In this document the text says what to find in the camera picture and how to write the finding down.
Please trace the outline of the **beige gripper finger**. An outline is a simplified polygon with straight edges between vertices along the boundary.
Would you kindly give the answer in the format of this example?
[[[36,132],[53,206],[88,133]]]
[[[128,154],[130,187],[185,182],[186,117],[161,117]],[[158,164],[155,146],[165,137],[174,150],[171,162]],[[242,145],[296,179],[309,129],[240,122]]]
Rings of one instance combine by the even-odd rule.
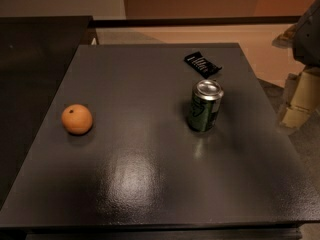
[[[320,68],[306,66],[289,74],[284,87],[278,121],[285,128],[300,128],[320,106]]]

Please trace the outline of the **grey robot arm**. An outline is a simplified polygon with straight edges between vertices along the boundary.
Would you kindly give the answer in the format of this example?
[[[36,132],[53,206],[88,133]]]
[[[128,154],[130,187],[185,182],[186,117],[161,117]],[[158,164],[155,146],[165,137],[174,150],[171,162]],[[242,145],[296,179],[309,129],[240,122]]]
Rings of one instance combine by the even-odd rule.
[[[288,75],[278,117],[281,126],[298,129],[320,105],[320,0],[299,19],[292,50],[304,69]]]

